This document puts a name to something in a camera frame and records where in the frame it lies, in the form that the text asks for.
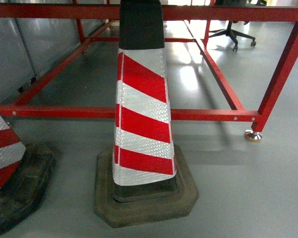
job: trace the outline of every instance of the red metal bar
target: red metal bar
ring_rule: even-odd
[[[97,37],[102,34],[114,21],[109,21],[101,28],[99,28],[93,37]],[[12,103],[15,105],[25,105],[31,101],[31,99],[38,94],[49,82],[52,81],[60,72],[62,72],[66,66],[72,63],[75,58],[80,55],[86,47],[92,43],[91,39],[86,39],[66,60],[60,62],[54,68],[49,70],[45,75],[33,83],[26,91],[21,93]]]
[[[92,41],[107,41],[107,42],[116,42],[119,41],[119,37],[94,37],[91,38]],[[181,42],[181,43],[188,43],[188,42],[195,42],[194,39],[186,39],[186,38],[165,38],[165,42]]]
[[[115,108],[0,105],[5,117],[114,119]],[[171,109],[173,120],[257,121],[257,111]]]
[[[78,4],[77,0],[72,0],[72,1],[73,1],[73,4]],[[76,19],[76,24],[78,29],[79,40],[80,40],[80,43],[82,44],[85,40],[85,35],[84,35],[84,29],[81,23],[81,19]]]
[[[186,26],[188,28],[188,31],[191,34],[191,36],[193,38],[195,38],[195,41],[196,41],[196,43],[197,43],[197,45],[198,45],[204,59],[206,60],[206,62],[208,64],[208,66],[209,66],[215,80],[217,81],[220,89],[222,90],[222,92],[223,92],[229,106],[233,110],[245,110],[242,103],[240,102],[237,95],[235,94],[234,90],[231,88],[229,82],[226,80],[226,78],[222,74],[220,68],[217,66],[215,61],[212,59],[212,57],[210,56],[210,54],[208,53],[208,51],[204,47],[204,44],[202,43],[202,41],[200,39],[196,38],[193,31],[190,29],[190,25],[189,25],[188,21],[184,21],[184,23],[186,24]]]
[[[163,20],[298,22],[298,7],[162,6]],[[0,3],[0,17],[116,19],[119,5]]]
[[[211,0],[210,6],[214,6],[214,4],[215,4],[215,0]],[[211,21],[207,20],[207,25],[205,27],[204,39],[202,40],[205,47],[208,45],[208,41],[209,41],[210,24],[211,24]]]
[[[255,132],[261,132],[264,129],[266,121],[272,112],[275,103],[280,95],[283,86],[298,57],[298,23],[295,24],[289,39],[286,43],[282,56],[277,64],[276,70],[269,83],[263,101],[258,109],[261,120],[252,125]]]

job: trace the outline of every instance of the gray wall panel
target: gray wall panel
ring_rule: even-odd
[[[33,76],[14,19],[0,18],[0,103]]]
[[[71,3],[71,0],[11,0],[18,3]],[[35,73],[41,76],[79,43],[75,20],[17,19]]]
[[[0,0],[17,3],[72,3],[72,0]],[[105,0],[80,0],[101,4]],[[85,35],[102,21],[82,20]],[[72,19],[0,18],[0,102],[35,74],[42,76],[79,44],[76,21]]]

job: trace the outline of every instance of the tipped traffic cone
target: tipped traffic cone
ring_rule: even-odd
[[[0,116],[0,234],[35,211],[54,165],[50,150],[26,148]]]
[[[96,213],[112,227],[188,215],[198,191],[174,150],[158,0],[121,1],[116,97],[114,153],[97,158]]]

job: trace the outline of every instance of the red stripe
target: red stripe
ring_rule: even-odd
[[[169,124],[121,107],[121,128],[153,140],[170,143]]]
[[[164,78],[126,55],[124,55],[123,81],[153,98],[167,102]]]
[[[119,155],[119,146],[118,145],[115,145],[115,163],[118,164],[118,155]]]
[[[3,185],[8,181],[8,179],[18,167],[19,163],[20,161],[0,169],[0,187],[3,187]]]
[[[144,155],[120,148],[120,166],[159,174],[172,175],[172,160]]]
[[[20,142],[19,137],[11,129],[0,130],[0,148]]]
[[[121,80],[121,68],[122,68],[122,64],[123,64],[123,53],[119,53],[118,54],[118,80]]]

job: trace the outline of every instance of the chair base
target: chair base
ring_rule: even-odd
[[[238,49],[238,40],[236,38],[237,36],[251,39],[252,40],[252,42],[251,42],[252,47],[256,45],[256,41],[255,41],[256,38],[255,37],[244,34],[244,33],[239,32],[239,31],[233,30],[231,28],[232,23],[233,23],[232,21],[229,21],[228,26],[227,26],[226,29],[210,31],[210,33],[214,33],[214,34],[210,35],[209,38],[216,37],[216,36],[222,36],[222,35],[229,36],[232,39],[232,41],[235,43],[235,46],[233,47],[233,51],[235,51],[235,50],[237,51],[237,49]]]

